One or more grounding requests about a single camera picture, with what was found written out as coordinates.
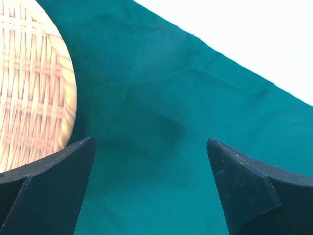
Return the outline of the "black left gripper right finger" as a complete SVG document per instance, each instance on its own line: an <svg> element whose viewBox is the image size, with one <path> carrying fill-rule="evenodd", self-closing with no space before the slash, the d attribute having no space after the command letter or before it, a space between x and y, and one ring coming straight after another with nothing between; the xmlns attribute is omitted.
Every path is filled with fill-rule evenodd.
<svg viewBox="0 0 313 235"><path fill-rule="evenodd" d="M210 138L207 154L231 235L311 235L313 179Z"/></svg>

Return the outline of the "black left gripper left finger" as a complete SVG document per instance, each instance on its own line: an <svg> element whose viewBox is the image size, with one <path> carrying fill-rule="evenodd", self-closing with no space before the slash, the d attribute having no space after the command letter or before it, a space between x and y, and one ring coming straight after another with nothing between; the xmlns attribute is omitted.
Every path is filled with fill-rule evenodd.
<svg viewBox="0 0 313 235"><path fill-rule="evenodd" d="M2 235L72 235L96 153L93 137L0 175Z"/></svg>

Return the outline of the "round woven bamboo tray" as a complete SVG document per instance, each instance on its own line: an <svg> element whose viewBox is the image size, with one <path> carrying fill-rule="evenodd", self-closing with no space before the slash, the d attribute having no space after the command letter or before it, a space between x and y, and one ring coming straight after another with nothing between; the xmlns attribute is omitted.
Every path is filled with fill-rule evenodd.
<svg viewBox="0 0 313 235"><path fill-rule="evenodd" d="M0 3L0 170L66 147L77 87L67 46L34 0Z"/></svg>

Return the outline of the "green surgical cloth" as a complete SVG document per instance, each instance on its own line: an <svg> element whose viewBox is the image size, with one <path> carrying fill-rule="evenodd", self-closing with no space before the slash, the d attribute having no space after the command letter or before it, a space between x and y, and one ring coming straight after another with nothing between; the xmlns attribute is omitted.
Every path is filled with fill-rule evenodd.
<svg viewBox="0 0 313 235"><path fill-rule="evenodd" d="M77 83L71 142L95 161L77 235L225 235L216 138L313 173L313 109L131 0L41 0Z"/></svg>

